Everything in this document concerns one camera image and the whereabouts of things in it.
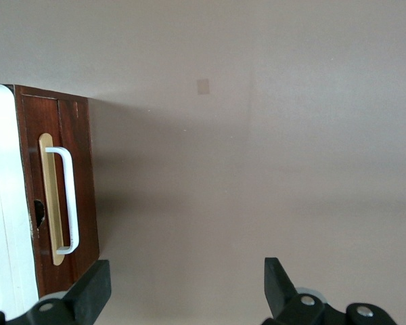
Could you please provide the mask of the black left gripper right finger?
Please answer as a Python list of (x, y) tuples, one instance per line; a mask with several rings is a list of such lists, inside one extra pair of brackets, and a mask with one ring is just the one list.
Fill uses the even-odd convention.
[(311, 293), (299, 293), (276, 257), (265, 259), (265, 297), (272, 318), (264, 324), (395, 324), (382, 308), (352, 303), (345, 312), (334, 309)]

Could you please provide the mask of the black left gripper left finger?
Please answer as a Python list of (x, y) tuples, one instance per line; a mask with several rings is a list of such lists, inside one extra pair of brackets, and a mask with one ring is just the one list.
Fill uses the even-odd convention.
[(94, 324), (111, 293), (110, 262), (97, 260), (62, 298), (39, 301), (12, 320), (0, 311), (0, 324)]

